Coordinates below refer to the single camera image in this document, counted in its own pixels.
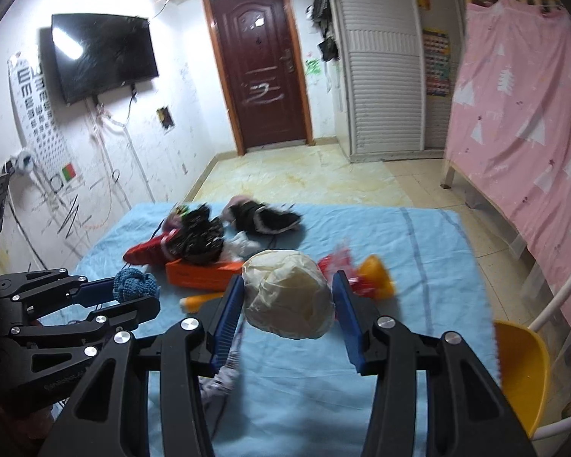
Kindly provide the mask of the eye test chart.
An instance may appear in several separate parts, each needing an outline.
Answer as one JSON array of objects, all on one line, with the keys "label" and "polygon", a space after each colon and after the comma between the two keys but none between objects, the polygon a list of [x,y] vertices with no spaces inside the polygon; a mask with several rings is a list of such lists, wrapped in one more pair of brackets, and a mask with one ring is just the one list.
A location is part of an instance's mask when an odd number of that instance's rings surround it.
[{"label": "eye test chart", "polygon": [[39,58],[17,52],[8,60],[9,84],[23,145],[33,153],[33,166],[54,193],[77,176],[73,157],[59,131]]}]

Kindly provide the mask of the white metal chair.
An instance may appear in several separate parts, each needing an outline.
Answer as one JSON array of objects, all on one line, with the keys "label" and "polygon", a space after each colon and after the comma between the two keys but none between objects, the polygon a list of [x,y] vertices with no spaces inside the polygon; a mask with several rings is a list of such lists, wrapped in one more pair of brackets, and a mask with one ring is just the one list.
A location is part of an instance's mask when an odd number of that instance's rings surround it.
[{"label": "white metal chair", "polygon": [[532,439],[560,438],[571,433],[571,275],[529,329],[547,343],[550,382],[545,416]]}]

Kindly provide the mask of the colourful wall chart poster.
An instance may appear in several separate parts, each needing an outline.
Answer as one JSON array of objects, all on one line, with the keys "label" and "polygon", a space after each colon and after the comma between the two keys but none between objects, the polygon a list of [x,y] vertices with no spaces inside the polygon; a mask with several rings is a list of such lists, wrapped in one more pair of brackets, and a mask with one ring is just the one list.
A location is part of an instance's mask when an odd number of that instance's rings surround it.
[{"label": "colourful wall chart poster", "polygon": [[423,29],[426,94],[448,97],[451,94],[451,45],[448,33]]}]

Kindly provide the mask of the white louvered wardrobe door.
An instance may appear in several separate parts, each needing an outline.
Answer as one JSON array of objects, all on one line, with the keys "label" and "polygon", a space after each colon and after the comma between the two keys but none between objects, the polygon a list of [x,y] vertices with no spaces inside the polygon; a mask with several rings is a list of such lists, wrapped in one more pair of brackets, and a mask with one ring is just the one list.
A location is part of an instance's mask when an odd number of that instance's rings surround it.
[{"label": "white louvered wardrobe door", "polygon": [[413,0],[332,0],[348,101],[349,158],[420,154],[425,76]]}]

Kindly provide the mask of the orange cylindrical tube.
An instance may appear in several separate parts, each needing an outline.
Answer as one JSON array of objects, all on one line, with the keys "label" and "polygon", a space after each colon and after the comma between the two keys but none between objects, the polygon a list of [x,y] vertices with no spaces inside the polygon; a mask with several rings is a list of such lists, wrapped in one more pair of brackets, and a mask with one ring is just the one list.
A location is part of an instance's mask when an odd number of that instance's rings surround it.
[{"label": "orange cylindrical tube", "polygon": [[179,300],[179,305],[184,313],[197,314],[205,303],[222,297],[223,292],[187,296]]}]

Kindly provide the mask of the black bags hanging on wall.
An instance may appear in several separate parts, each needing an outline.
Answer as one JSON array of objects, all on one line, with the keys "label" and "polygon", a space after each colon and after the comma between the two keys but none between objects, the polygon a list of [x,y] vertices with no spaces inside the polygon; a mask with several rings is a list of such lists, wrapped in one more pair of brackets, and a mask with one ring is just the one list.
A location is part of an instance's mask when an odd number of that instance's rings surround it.
[{"label": "black bags hanging on wall", "polygon": [[322,35],[322,41],[319,43],[322,60],[325,63],[337,61],[339,51],[334,37],[334,21],[330,0],[313,0],[313,4],[307,7],[306,17]]}]

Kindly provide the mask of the blue knitted yarn ball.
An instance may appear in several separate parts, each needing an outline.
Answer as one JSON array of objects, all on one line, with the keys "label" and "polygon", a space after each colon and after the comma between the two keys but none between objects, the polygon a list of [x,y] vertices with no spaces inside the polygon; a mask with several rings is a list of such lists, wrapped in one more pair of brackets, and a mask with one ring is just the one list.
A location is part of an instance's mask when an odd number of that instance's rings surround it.
[{"label": "blue knitted yarn ball", "polygon": [[119,303],[145,297],[158,299],[160,294],[161,287],[149,272],[128,267],[118,271],[114,277],[112,295]]}]

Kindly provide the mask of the black plastic bag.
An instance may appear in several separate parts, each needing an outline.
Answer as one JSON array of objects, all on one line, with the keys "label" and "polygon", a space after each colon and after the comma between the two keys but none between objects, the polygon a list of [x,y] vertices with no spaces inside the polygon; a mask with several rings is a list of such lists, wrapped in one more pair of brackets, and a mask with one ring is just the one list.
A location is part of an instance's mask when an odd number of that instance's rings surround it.
[{"label": "black plastic bag", "polygon": [[225,232],[219,217],[212,218],[207,204],[190,208],[180,233],[170,244],[178,259],[194,265],[216,263],[223,252]]}]

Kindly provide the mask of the wall-mounted black television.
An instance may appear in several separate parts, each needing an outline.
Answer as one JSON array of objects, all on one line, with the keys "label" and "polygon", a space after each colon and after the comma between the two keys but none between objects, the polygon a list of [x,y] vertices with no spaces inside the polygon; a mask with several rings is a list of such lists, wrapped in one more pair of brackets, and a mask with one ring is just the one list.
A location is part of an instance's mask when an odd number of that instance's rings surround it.
[{"label": "wall-mounted black television", "polygon": [[56,73],[68,104],[158,77],[149,21],[104,13],[51,17]]}]

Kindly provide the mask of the dark red door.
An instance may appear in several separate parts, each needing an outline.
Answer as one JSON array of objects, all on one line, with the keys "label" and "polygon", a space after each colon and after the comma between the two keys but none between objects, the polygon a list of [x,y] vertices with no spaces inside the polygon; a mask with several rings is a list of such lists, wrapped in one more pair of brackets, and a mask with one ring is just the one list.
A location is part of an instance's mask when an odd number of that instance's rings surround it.
[{"label": "dark red door", "polygon": [[313,144],[301,45],[291,0],[203,0],[238,154]]}]

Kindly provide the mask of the white paper ball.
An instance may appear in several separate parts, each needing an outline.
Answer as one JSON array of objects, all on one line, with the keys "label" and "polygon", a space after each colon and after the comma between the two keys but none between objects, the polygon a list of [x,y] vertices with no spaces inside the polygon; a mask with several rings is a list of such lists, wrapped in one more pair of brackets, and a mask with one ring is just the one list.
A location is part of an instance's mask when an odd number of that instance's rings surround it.
[{"label": "white paper ball", "polygon": [[266,250],[244,262],[243,314],[249,324],[284,339],[319,339],[335,320],[330,286],[307,255]]}]

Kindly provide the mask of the pink tree-print bed curtain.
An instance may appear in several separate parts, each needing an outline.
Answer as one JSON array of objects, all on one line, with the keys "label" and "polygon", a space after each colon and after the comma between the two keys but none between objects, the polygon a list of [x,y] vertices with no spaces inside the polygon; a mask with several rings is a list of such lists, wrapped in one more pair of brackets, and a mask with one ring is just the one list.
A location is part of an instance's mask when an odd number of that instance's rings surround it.
[{"label": "pink tree-print bed curtain", "polygon": [[571,16],[499,0],[465,17],[445,158],[558,292],[571,275]]}]

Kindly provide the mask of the small orange plastic cup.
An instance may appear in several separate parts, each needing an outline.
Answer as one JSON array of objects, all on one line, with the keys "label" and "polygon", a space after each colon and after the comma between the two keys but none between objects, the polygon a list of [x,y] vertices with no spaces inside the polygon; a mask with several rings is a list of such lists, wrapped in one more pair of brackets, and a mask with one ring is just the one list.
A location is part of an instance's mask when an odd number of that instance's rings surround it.
[{"label": "small orange plastic cup", "polygon": [[367,257],[357,272],[359,295],[377,301],[391,299],[396,295],[395,282],[377,255]]}]

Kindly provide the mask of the red white sock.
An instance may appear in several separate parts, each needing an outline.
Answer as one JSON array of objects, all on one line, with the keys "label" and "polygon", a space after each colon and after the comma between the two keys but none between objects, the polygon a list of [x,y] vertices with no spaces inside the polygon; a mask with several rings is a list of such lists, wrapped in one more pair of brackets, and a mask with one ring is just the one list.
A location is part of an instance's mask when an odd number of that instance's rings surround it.
[{"label": "red white sock", "polygon": [[170,250],[170,244],[179,233],[179,229],[173,229],[132,246],[123,254],[123,261],[136,266],[165,265],[177,261],[178,257]]}]

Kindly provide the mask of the black white fuzzy sock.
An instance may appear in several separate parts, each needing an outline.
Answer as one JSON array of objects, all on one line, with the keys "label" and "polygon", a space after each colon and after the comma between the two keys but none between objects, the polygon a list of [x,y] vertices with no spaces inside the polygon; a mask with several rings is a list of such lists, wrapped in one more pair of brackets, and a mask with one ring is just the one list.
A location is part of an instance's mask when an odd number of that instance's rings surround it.
[{"label": "black white fuzzy sock", "polygon": [[246,195],[233,196],[220,217],[237,232],[255,235],[280,235],[295,230],[302,221],[294,211],[273,208]]}]

